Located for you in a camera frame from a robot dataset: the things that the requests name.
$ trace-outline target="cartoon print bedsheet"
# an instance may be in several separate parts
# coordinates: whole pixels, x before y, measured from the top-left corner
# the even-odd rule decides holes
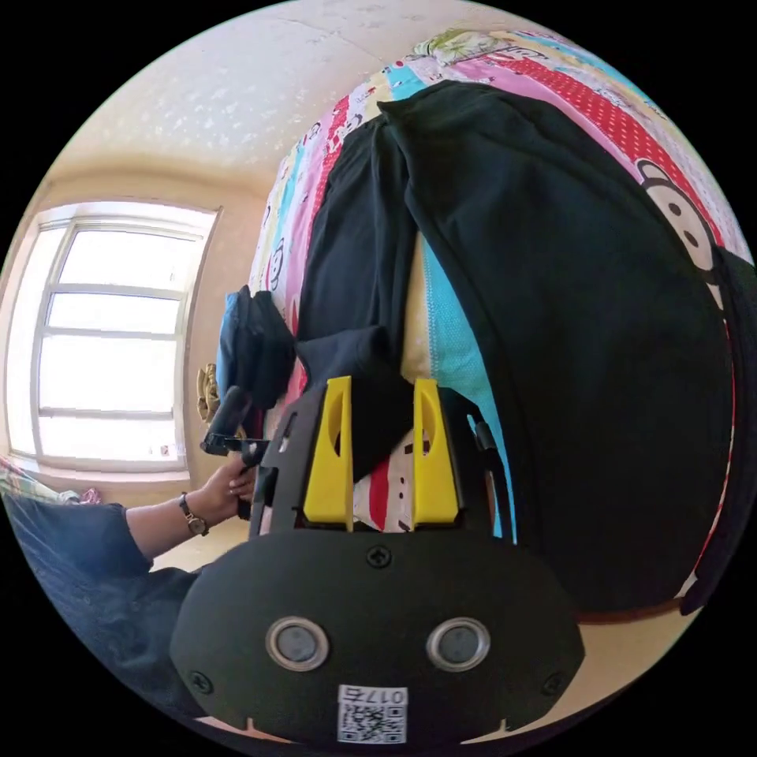
[[[486,83],[552,103],[649,192],[703,272],[712,267],[712,242],[752,262],[721,189],[688,141],[644,93],[595,56],[557,36],[517,30],[492,35],[509,44],[452,65],[410,55],[387,66],[339,100],[284,158],[268,199],[249,285],[252,292],[272,292],[293,333],[312,221],[345,136],[379,115],[378,103],[407,98],[442,79]],[[710,290],[720,304],[717,289]],[[509,478],[483,359],[452,287],[422,237],[412,268],[402,372],[411,381],[436,379],[476,402],[494,432]],[[267,433],[303,388],[298,364],[287,394],[268,414]],[[407,531],[411,486],[409,435],[383,466],[356,484],[356,519],[383,531]],[[509,505],[513,514],[513,503]],[[517,523],[512,520],[516,538]],[[501,535],[498,522],[495,533]]]
[[[53,491],[3,456],[0,456],[0,493],[19,499],[48,502],[52,505],[82,502],[75,491]]]

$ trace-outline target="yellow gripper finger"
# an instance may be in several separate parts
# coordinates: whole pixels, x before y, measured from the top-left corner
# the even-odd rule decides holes
[[[412,528],[454,524],[457,491],[436,381],[416,381],[413,412]]]
[[[351,388],[349,376],[328,382],[304,503],[308,522],[347,531],[353,522]]]

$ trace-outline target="qr code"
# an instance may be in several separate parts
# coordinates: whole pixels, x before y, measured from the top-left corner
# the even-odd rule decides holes
[[[371,704],[340,706],[339,740],[361,744],[403,744],[407,707]]]
[[[405,690],[343,687],[337,738],[347,744],[404,744],[407,714]]]

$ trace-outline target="handle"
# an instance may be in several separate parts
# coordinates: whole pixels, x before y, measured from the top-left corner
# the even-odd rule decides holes
[[[244,463],[242,474],[260,465],[266,449],[268,449],[268,441],[266,439],[256,439],[249,443],[248,448],[242,453],[242,462]],[[252,504],[246,499],[242,499],[242,497],[237,497],[237,516],[240,520],[250,520],[251,513]]]
[[[201,450],[209,455],[226,455],[229,439],[237,433],[251,407],[247,393],[239,386],[231,386],[200,443]]]

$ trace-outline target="red stripe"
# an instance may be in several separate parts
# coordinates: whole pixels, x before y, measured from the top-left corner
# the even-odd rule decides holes
[[[300,318],[297,315],[297,303],[292,302],[292,322],[289,324],[293,336],[297,336],[297,329],[300,328]]]
[[[386,505],[389,501],[389,458],[372,473],[368,487],[368,512],[378,530],[386,528]]]

